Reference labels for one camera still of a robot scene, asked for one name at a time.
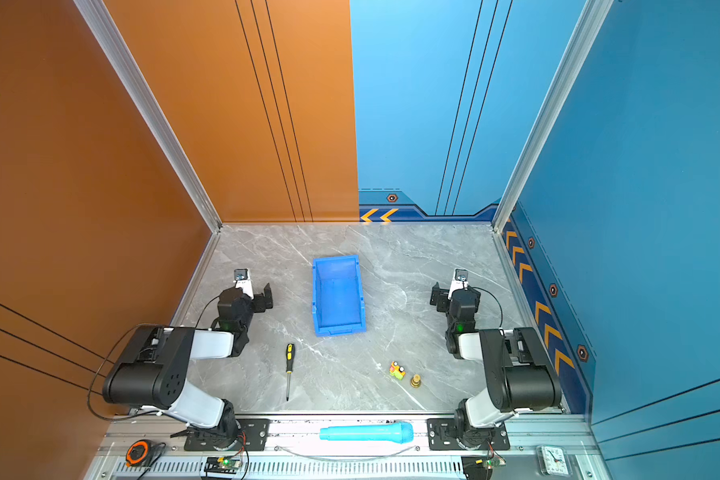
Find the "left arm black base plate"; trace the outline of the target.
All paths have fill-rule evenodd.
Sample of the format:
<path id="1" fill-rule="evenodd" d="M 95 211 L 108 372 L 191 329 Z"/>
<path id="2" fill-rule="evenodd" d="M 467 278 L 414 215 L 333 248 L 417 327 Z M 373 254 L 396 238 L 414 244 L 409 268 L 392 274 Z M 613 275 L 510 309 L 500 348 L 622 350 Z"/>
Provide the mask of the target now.
<path id="1" fill-rule="evenodd" d="M 247 452 L 261 452 L 266 446 L 269 427 L 270 420 L 267 418 L 237 418 L 227 431 L 221 427 L 191 427 L 185 437 L 184 450 L 234 453 L 244 448 Z"/>

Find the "yellow black handled screwdriver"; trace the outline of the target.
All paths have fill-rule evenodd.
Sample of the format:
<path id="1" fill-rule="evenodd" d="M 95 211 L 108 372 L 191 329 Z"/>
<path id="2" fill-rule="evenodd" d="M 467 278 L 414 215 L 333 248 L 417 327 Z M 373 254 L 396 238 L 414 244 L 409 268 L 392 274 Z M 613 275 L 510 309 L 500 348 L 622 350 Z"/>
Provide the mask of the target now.
<path id="1" fill-rule="evenodd" d="M 286 401 L 289 401 L 289 399 L 290 399 L 291 376 L 293 373 L 294 358 L 295 358 L 295 345 L 293 343 L 289 343 L 286 347 L 286 390 L 285 390 Z"/>

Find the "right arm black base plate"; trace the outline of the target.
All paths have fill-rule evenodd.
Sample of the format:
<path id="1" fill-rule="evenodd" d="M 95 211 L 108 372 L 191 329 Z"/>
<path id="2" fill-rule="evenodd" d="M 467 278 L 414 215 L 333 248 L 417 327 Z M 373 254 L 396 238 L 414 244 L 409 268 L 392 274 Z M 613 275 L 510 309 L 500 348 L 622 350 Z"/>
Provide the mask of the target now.
<path id="1" fill-rule="evenodd" d="M 509 435 L 504 425 L 491 428 L 459 426 L 454 418 L 426 420 L 429 448 L 433 451 L 480 450 L 508 451 Z"/>

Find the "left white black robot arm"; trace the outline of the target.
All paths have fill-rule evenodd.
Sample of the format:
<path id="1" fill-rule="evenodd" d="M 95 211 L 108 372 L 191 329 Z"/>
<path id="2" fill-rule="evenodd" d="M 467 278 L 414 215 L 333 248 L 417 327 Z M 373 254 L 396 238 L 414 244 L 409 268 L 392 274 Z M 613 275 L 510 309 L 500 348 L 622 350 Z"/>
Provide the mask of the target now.
<path id="1" fill-rule="evenodd" d="M 242 447 L 244 430 L 232 402 L 194 385 L 188 369 L 192 360 L 240 356 L 253 316 L 272 307 L 270 285 L 252 294 L 234 286 L 219 296 L 218 318 L 208 329 L 138 326 L 103 382 L 103 399 L 182 422 L 185 429 L 175 435 L 188 442 L 215 450 Z"/>

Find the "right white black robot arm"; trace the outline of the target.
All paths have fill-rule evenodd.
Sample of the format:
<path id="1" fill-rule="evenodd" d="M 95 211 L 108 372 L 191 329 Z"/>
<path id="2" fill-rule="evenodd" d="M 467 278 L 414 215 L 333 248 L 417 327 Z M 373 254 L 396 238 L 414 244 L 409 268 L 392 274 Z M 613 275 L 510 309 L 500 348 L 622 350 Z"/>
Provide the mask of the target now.
<path id="1" fill-rule="evenodd" d="M 432 287 L 430 304 L 446 316 L 448 352 L 458 360 L 478 361 L 485 386 L 462 400 L 448 436 L 467 450 L 502 448 L 504 423 L 526 411 L 559 408 L 559 376 L 533 327 L 479 329 L 476 314 L 483 291 L 463 283 L 459 288 Z"/>

